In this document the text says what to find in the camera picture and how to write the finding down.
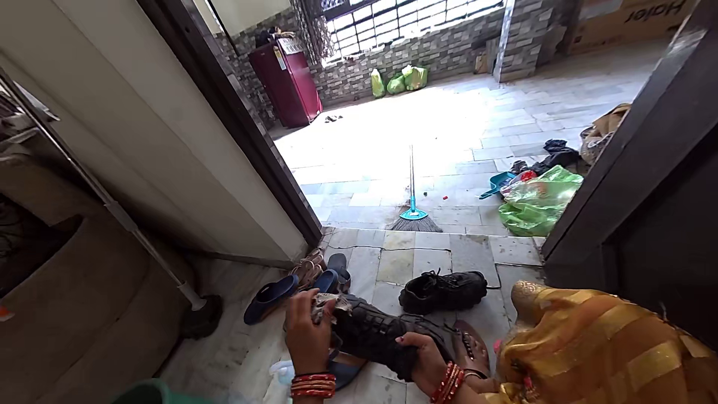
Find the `black sneaker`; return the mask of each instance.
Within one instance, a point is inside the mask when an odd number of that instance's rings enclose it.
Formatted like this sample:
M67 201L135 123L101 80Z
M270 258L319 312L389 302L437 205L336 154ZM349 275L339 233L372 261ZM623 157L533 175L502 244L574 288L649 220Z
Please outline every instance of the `black sneaker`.
M411 370L418 359L415 346L401 346L396 338L409 331L425 334L434 339L444 361L454 360L442 334L455 334L448 326L439 326L421 316L404 314L396 317L384 313L366 300L345 295L352 305L352 313L335 310L337 323L332 326L341 340L340 351L386 365L401 380L411 381Z
M439 275L424 272L406 284L399 304L407 313L428 314L435 310L465 310L486 296L486 279L478 271Z

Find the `curtain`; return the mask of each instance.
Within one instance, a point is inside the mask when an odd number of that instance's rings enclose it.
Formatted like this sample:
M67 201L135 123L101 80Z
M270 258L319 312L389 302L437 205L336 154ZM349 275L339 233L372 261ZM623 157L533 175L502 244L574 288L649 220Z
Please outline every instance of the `curtain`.
M291 0L297 13L299 38L306 47L311 64L319 64L332 54L332 40L327 29L327 20L322 15L322 0Z

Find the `golden fabric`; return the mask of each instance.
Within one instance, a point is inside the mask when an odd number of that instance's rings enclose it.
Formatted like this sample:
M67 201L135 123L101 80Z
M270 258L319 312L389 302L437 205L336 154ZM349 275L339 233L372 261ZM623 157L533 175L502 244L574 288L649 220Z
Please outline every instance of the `golden fabric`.
M511 300L518 318L497 363L505 382L482 395L489 403L718 404L716 354L656 314L525 281Z

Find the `woman's hand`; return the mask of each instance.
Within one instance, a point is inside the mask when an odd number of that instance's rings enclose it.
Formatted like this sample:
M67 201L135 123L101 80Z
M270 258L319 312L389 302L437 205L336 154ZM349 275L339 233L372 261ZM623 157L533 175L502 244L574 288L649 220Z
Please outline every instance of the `woman's hand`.
M286 347L297 375L327 371L336 302L325 304L322 322L315 326L311 317L312 299L318 292L319 289L312 289L297 293L289 299L286 309Z
M447 364L439 353L439 348L434 339L428 335L408 332L396 339L401 346L415 346L418 349L419 360L411 371L411 378L416 386L431 396L444 379Z

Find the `shoe lace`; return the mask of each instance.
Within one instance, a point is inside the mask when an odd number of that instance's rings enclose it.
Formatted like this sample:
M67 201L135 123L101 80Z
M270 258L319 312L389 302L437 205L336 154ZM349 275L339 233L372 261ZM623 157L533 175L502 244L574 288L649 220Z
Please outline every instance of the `shoe lace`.
M431 270L421 274L421 276L425 276L428 278L428 280L426 280L426 283L424 284L425 290L442 286L447 288L459 287L459 283L456 280L439 275L441 271L441 268L439 268L438 272L434 272L433 270Z

